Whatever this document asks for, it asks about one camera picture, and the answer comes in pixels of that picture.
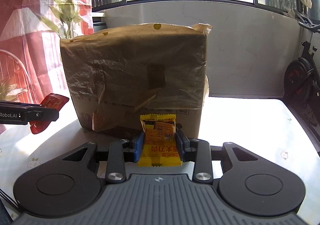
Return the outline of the small red snack packet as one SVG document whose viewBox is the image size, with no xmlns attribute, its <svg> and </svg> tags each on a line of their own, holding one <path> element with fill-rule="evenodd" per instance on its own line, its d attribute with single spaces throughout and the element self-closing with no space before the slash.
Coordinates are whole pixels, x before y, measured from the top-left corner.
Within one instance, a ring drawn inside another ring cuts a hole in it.
<svg viewBox="0 0 320 225">
<path fill-rule="evenodd" d="M 69 98 L 63 95 L 51 93 L 48 94 L 39 106 L 35 106 L 34 120 L 30 123 L 30 130 L 33 135 L 43 132 L 51 122 L 59 118 L 59 111 L 69 101 Z"/>
</svg>

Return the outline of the yellow snack packet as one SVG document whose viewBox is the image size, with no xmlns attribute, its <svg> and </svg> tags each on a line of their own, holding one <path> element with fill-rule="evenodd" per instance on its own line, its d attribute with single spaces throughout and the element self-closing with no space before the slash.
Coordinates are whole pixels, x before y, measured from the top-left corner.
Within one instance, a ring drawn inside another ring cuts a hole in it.
<svg viewBox="0 0 320 225">
<path fill-rule="evenodd" d="M 143 114 L 140 121 L 144 143 L 139 167 L 181 166 L 176 145 L 176 116 L 174 114 Z"/>
</svg>

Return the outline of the brown cardboard box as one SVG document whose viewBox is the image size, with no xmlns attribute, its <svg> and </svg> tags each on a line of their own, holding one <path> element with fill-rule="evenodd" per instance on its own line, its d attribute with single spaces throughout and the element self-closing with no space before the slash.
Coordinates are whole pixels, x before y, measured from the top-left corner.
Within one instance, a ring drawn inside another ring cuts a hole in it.
<svg viewBox="0 0 320 225">
<path fill-rule="evenodd" d="M 147 23 L 61 40 L 80 125 L 120 137 L 141 130 L 143 114 L 174 114 L 183 132 L 197 138 L 211 30 L 208 24 Z"/>
</svg>

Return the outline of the red floral curtain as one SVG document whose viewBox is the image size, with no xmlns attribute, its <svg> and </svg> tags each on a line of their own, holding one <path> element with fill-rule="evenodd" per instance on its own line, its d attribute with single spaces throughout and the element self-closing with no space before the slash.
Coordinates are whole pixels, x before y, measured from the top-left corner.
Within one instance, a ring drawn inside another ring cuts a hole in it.
<svg viewBox="0 0 320 225">
<path fill-rule="evenodd" d="M 93 33 L 91 0 L 1 0 L 1 99 L 67 95 L 60 40 Z"/>
</svg>

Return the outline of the black exercise bike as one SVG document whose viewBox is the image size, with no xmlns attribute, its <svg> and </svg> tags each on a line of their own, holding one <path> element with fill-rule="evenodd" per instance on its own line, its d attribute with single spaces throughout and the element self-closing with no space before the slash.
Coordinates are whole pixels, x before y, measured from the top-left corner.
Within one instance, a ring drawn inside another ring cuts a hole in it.
<svg viewBox="0 0 320 225">
<path fill-rule="evenodd" d="M 319 72 L 313 59 L 317 47 L 311 44 L 313 34 L 319 33 L 315 24 L 304 13 L 291 9 L 289 15 L 297 20 L 299 26 L 310 33 L 310 38 L 301 43 L 302 55 L 290 62 L 284 74 L 283 100 L 294 107 L 309 106 L 313 117 L 319 124 Z"/>
</svg>

